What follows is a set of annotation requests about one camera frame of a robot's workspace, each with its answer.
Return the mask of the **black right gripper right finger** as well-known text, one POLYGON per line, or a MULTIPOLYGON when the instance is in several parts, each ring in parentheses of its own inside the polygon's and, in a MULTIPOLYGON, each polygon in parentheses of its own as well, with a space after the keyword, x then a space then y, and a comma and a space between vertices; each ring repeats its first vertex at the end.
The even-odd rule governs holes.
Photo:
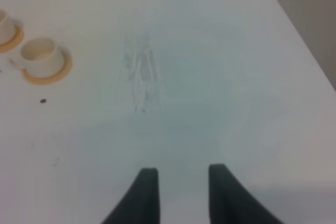
POLYGON ((209 166, 208 191, 210 223, 281 223, 224 164, 209 166))

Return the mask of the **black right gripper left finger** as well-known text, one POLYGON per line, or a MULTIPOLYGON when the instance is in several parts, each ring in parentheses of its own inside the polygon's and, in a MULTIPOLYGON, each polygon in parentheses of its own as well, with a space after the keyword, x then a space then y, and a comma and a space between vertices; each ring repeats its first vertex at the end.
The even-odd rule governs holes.
POLYGON ((159 223, 159 172, 143 168, 103 223, 159 223))

